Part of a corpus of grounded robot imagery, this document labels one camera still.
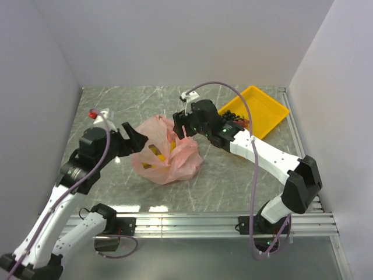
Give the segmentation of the pink plastic bag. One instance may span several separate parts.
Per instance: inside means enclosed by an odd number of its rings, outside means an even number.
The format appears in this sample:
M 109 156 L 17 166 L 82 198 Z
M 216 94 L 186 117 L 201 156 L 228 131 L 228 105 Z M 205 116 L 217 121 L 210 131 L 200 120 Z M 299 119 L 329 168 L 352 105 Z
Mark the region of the pink plastic bag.
M 149 118 L 137 127 L 137 132 L 148 137 L 143 150 L 131 155 L 131 164 L 136 174 L 158 185 L 175 181 L 190 180 L 200 169 L 203 159 L 198 152 L 198 143 L 191 137 L 179 139 L 173 131 L 174 123 L 163 115 Z M 176 141 L 176 148 L 170 152 L 170 142 Z M 165 161 L 149 149 L 155 145 L 165 156 Z M 144 169 L 142 163 L 156 168 Z

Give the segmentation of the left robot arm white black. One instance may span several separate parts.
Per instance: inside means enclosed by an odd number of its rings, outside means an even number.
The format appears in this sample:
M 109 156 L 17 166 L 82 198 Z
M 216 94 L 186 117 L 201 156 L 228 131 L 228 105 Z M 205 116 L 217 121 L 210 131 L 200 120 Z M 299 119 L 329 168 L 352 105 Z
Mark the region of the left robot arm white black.
M 64 266 L 77 250 L 97 235 L 120 241 L 132 237 L 135 221 L 122 226 L 116 210 L 104 204 L 91 208 L 72 230 L 61 235 L 73 210 L 100 179 L 101 170 L 115 158 L 127 157 L 143 150 L 147 136 L 135 131 L 127 122 L 123 138 L 116 128 L 104 124 L 87 129 L 79 146 L 61 167 L 50 198 L 30 233 L 13 252 L 1 256 L 1 268 L 18 279 L 59 279 Z

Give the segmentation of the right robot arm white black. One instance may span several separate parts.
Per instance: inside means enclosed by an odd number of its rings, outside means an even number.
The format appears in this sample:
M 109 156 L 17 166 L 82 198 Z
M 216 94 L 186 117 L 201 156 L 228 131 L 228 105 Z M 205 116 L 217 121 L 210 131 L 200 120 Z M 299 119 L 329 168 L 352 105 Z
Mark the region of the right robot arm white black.
M 254 228 L 271 232 L 289 214 L 304 214 L 322 188 L 315 159 L 290 155 L 252 136 L 233 121 L 218 114 L 211 100 L 181 99 L 186 107 L 173 114 L 174 132 L 179 138 L 196 134 L 228 153 L 257 163 L 284 186 L 283 192 L 267 202 L 254 217 Z

